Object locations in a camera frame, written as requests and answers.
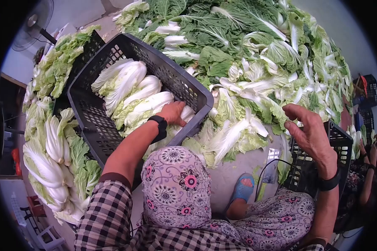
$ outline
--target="black and white checkered fabric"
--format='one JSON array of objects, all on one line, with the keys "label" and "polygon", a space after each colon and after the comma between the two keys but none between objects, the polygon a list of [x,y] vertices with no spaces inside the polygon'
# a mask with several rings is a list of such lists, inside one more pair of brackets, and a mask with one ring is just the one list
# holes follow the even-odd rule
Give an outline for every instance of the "black and white checkered fabric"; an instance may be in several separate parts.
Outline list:
[{"label": "black and white checkered fabric", "polygon": [[[118,181],[95,186],[91,202],[75,235],[75,249],[88,250],[247,250],[236,239],[221,233],[140,226],[130,236],[133,200],[129,188]],[[323,251],[322,245],[310,245],[302,251]]]}]

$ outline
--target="black cable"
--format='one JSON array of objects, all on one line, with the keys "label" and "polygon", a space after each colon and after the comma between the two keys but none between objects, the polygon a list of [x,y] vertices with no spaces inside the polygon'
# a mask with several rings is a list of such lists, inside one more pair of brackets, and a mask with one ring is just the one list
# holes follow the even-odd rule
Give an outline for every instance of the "black cable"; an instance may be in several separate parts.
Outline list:
[{"label": "black cable", "polygon": [[35,38],[36,40],[38,40],[39,42],[43,42],[43,43],[48,43],[48,44],[50,44],[50,45],[54,45],[54,44],[52,44],[52,43],[49,43],[48,41],[42,41],[42,40],[39,40],[38,38]]},{"label": "black cable", "polygon": [[356,233],[354,233],[353,235],[351,235],[351,236],[349,236],[349,237],[345,237],[345,236],[343,236],[343,233],[342,233],[342,237],[345,238],[345,239],[347,239],[347,238],[351,238],[351,237],[355,236],[357,233],[359,233],[362,229],[363,229],[363,228],[359,229],[359,231],[357,231]]},{"label": "black cable", "polygon": [[291,164],[291,163],[286,162],[286,161],[281,160],[281,159],[273,159],[273,160],[271,160],[268,164],[266,164],[265,167],[262,169],[262,171],[261,171],[261,173],[260,173],[260,178],[258,179],[258,182],[257,182],[257,187],[256,187],[256,199],[257,199],[257,196],[258,196],[258,195],[257,195],[257,193],[258,193],[258,186],[260,185],[260,180],[261,180],[262,172],[264,172],[265,168],[266,168],[269,164],[271,164],[272,162],[274,162],[274,161],[282,161],[282,162],[285,162],[285,163],[287,163],[288,165],[290,165],[290,167],[292,167],[292,164]]}]

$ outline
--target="black wristband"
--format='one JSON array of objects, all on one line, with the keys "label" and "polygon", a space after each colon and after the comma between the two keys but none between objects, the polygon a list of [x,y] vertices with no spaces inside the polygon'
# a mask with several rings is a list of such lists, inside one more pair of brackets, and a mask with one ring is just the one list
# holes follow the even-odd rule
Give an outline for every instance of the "black wristband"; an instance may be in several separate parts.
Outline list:
[{"label": "black wristband", "polygon": [[324,180],[318,177],[318,188],[320,189],[320,191],[329,191],[331,189],[334,189],[338,185],[340,178],[341,174],[339,172],[339,168],[337,168],[337,173],[331,179]]},{"label": "black wristband", "polygon": [[168,126],[168,123],[164,118],[158,115],[151,116],[148,121],[154,120],[158,123],[158,135],[155,137],[155,139],[151,142],[151,144],[156,143],[164,138],[166,138],[166,127]]}]

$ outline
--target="blue sandal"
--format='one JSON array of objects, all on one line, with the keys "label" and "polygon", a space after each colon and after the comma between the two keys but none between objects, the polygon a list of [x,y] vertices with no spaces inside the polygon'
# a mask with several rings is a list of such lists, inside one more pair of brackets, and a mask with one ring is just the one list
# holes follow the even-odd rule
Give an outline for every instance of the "blue sandal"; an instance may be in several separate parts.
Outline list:
[{"label": "blue sandal", "polygon": [[[249,186],[245,186],[243,185],[240,181],[242,179],[250,179],[251,180],[251,183],[253,184],[252,187],[249,187]],[[246,201],[248,201],[248,199],[250,198],[251,194],[253,193],[253,190],[254,190],[254,178],[251,174],[249,173],[243,173],[239,179],[237,180],[236,182],[236,185],[235,185],[235,189],[233,191],[233,194],[230,198],[230,201],[229,203],[227,204],[226,208],[225,208],[225,214],[226,214],[226,211],[228,210],[228,208],[230,207],[231,203],[236,199],[236,198],[242,198]]]}]

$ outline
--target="right hand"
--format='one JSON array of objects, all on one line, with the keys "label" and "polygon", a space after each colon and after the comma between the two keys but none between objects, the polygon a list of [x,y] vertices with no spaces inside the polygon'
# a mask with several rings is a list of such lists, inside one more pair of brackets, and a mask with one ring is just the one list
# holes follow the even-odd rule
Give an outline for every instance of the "right hand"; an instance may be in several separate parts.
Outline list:
[{"label": "right hand", "polygon": [[364,155],[366,153],[366,149],[364,148],[362,139],[360,139],[359,148],[360,148],[360,154]]},{"label": "right hand", "polygon": [[303,130],[291,121],[285,122],[285,128],[299,147],[318,163],[319,176],[333,178],[337,173],[337,153],[330,146],[320,115],[296,104],[287,104],[282,109],[290,120],[303,123]]},{"label": "right hand", "polygon": [[168,125],[176,124],[178,126],[184,127],[187,123],[180,117],[183,108],[186,103],[182,101],[175,101],[172,103],[165,104],[162,110],[156,115],[161,116],[166,120]]}]

